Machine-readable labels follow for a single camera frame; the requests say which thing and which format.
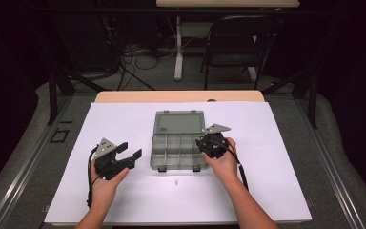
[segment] plastic storage box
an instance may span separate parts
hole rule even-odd
[[[201,111],[157,112],[153,128],[151,167],[159,172],[207,168],[195,140],[204,135]]]

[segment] chair backrest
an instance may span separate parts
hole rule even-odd
[[[277,21],[268,15],[231,15],[216,20],[209,37],[269,35],[277,28]]]

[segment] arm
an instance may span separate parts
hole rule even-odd
[[[232,139],[227,137],[227,140],[235,146]],[[219,159],[209,158],[205,153],[202,155],[227,190],[241,229],[278,228],[237,177],[237,163],[229,152]]]
[[[97,173],[91,163],[91,180],[94,181],[92,188],[92,203],[89,212],[82,218],[76,228],[101,228],[103,220],[115,197],[115,191],[120,182],[127,176],[129,169],[126,168],[111,180],[96,179]]]

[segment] person's left hand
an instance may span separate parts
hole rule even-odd
[[[118,185],[128,173],[129,169],[125,168],[111,180],[101,179],[97,177],[95,160],[93,160],[91,162],[91,182],[94,182],[94,184],[92,186],[91,209],[94,209],[94,211],[105,211],[107,214],[114,201]]]

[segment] white table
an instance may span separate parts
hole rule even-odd
[[[221,101],[224,94],[231,101]],[[250,192],[262,208],[277,222],[311,220],[275,118],[260,96],[257,91],[101,93],[91,105],[45,222],[74,225],[87,213],[87,160],[105,137],[115,144],[129,143],[120,156],[130,156],[138,149],[143,154],[117,189],[105,224],[236,223],[234,208],[212,169],[199,173],[152,170],[154,118],[156,111],[163,110],[199,110],[205,114],[206,126],[231,127],[224,135],[236,141]],[[237,101],[241,97],[248,101]],[[218,101],[198,102],[208,99]]]
[[[158,7],[165,8],[297,8],[298,0],[156,0]],[[208,28],[211,23],[203,23],[198,27]],[[182,79],[183,51],[182,51],[182,23],[180,17],[176,22],[176,65],[174,69],[174,80]],[[254,70],[250,70],[251,78],[254,78]]]

